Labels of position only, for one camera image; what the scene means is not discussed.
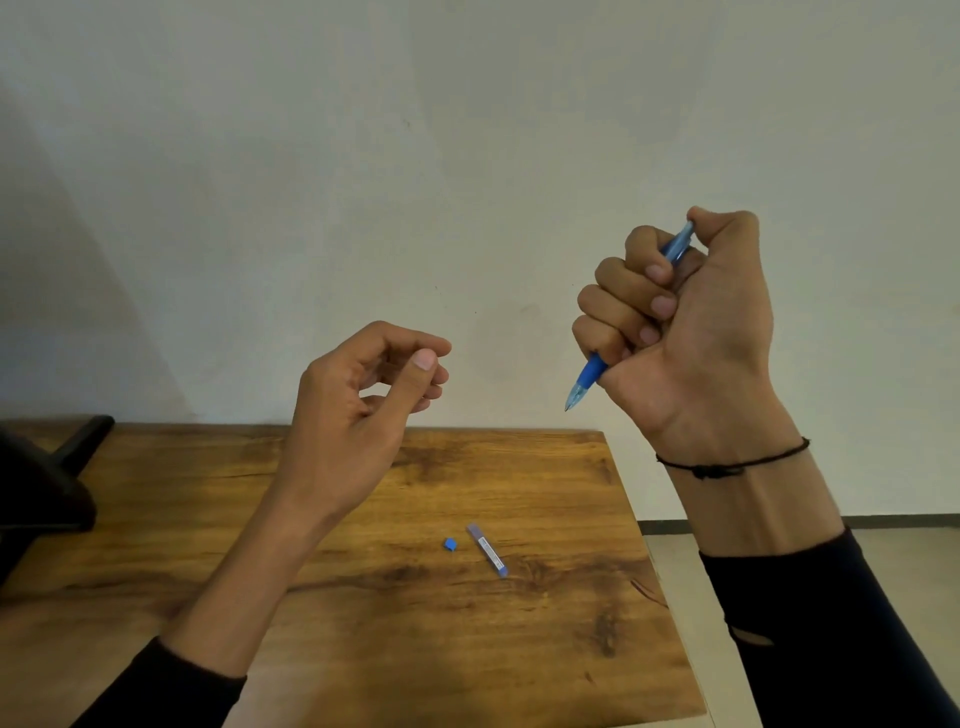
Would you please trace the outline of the person's right hand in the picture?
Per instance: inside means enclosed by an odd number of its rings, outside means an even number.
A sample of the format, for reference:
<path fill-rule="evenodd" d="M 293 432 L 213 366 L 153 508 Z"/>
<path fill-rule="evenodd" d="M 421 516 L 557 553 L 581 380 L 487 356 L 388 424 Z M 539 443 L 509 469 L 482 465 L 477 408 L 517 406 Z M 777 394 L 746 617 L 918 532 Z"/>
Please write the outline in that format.
<path fill-rule="evenodd" d="M 673 268 L 661 253 L 669 239 L 636 227 L 617 259 L 637 273 L 654 265 L 665 272 L 660 280 L 678 299 L 671 319 L 633 310 L 601 289 L 595 273 L 577 297 L 580 316 L 616 327 L 635 346 L 599 385 L 664 462 L 738 465 L 794 451 L 805 441 L 771 381 L 774 318 L 760 244 L 701 244 Z"/>

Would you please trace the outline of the black chair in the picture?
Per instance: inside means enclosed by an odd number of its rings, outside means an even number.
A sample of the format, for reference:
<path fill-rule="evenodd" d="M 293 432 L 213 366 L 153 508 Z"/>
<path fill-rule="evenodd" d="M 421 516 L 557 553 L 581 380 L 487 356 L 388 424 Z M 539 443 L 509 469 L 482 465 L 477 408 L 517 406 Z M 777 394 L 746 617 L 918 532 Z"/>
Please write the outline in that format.
<path fill-rule="evenodd" d="M 114 426 L 94 416 L 50 452 L 0 425 L 0 587 L 38 538 L 95 527 L 98 509 L 80 476 Z"/>

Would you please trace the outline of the clear pencil lead tube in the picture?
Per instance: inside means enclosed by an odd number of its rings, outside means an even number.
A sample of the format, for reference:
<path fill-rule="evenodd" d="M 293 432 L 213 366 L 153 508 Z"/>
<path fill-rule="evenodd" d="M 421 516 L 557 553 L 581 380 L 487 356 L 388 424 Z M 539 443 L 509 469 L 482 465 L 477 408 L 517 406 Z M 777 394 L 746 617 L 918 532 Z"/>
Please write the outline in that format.
<path fill-rule="evenodd" d="M 509 569 L 504 561 L 499 556 L 498 552 L 492 545 L 492 543 L 487 538 L 486 534 L 482 531 L 480 526 L 476 523 L 469 523 L 466 527 L 467 533 L 470 535 L 472 540 L 476 543 L 479 550 L 483 552 L 486 561 L 492 569 L 496 572 L 499 578 L 509 577 Z"/>

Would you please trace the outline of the person's left forearm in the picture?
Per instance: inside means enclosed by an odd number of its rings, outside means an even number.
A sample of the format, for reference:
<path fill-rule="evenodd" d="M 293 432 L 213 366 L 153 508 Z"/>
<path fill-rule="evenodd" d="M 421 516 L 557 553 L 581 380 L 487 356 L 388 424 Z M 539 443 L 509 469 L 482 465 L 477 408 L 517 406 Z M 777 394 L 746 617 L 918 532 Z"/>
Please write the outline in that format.
<path fill-rule="evenodd" d="M 363 499 L 271 488 L 197 595 L 69 728 L 223 728 L 298 572 Z"/>

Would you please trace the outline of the person's right forearm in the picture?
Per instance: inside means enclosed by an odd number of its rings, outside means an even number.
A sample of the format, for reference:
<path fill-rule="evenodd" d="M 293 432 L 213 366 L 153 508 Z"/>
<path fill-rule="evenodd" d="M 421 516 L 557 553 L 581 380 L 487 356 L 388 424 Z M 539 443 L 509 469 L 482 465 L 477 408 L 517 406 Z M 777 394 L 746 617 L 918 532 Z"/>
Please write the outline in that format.
<path fill-rule="evenodd" d="M 763 728 L 960 728 L 960 708 L 844 524 L 810 440 L 666 467 Z"/>

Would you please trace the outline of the person's left hand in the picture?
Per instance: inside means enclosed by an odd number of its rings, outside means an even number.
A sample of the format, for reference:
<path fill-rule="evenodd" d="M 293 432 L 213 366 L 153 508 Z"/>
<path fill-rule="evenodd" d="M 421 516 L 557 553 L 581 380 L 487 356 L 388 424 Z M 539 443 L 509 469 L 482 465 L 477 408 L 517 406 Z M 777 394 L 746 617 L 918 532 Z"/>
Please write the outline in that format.
<path fill-rule="evenodd" d="M 364 398 L 382 398 L 378 367 L 415 351 L 451 354 L 449 340 L 373 321 L 310 363 L 301 376 L 294 416 L 270 494 L 304 528 L 332 528 L 375 490 L 401 443 L 384 438 L 365 415 Z"/>

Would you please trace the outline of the blue mechanical pencil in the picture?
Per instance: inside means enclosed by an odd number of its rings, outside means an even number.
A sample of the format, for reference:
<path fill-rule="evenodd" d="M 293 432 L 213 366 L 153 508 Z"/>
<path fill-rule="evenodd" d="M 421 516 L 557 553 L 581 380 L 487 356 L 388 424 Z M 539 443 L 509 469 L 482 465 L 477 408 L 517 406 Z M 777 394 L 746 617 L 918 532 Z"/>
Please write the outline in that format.
<path fill-rule="evenodd" d="M 671 267 L 675 268 L 690 249 L 693 232 L 694 224 L 687 221 L 674 237 L 660 247 L 661 254 Z M 596 352 L 592 353 L 572 386 L 563 410 L 569 411 L 576 407 L 608 369 L 609 366 L 602 357 Z"/>

